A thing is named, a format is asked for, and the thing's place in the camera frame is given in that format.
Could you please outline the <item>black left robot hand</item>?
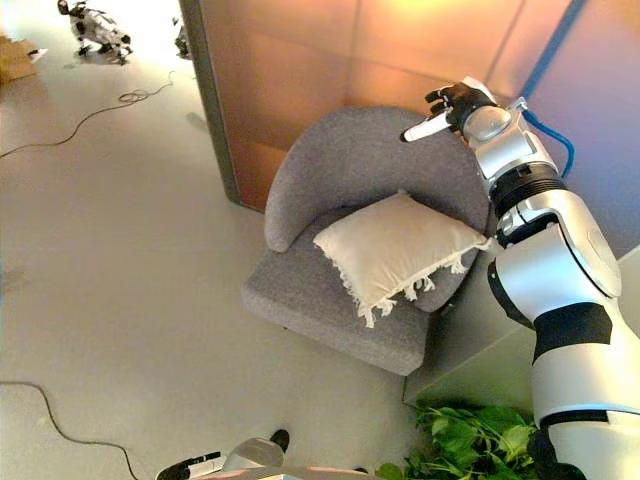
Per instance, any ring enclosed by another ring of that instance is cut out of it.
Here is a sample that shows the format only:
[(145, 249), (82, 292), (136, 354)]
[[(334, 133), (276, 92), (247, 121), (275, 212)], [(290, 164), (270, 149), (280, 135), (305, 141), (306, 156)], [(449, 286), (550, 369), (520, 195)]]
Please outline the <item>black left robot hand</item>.
[(157, 480), (199, 479), (222, 469), (226, 457), (219, 451), (188, 458), (169, 466), (156, 475)]

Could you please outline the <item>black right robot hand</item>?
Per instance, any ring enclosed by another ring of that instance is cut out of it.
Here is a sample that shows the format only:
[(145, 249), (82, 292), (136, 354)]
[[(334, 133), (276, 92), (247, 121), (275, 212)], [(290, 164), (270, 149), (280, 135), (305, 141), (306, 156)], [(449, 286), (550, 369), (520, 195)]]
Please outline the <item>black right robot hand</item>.
[(400, 134), (405, 143), (434, 135), (445, 129), (462, 131), (468, 117), (483, 107), (497, 107), (493, 94), (480, 81), (466, 76), (462, 81), (435, 89), (425, 95), (430, 115)]

